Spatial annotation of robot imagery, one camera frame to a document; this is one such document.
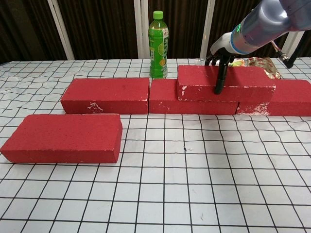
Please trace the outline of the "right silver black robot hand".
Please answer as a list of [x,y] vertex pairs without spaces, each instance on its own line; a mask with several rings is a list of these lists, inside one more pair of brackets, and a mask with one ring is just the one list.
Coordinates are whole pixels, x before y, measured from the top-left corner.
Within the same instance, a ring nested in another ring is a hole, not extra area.
[[217,81],[214,89],[214,94],[218,95],[222,92],[225,78],[228,70],[229,62],[232,62],[236,51],[231,45],[232,32],[223,34],[210,48],[210,52],[206,56],[205,65],[211,64],[214,66],[219,61]]

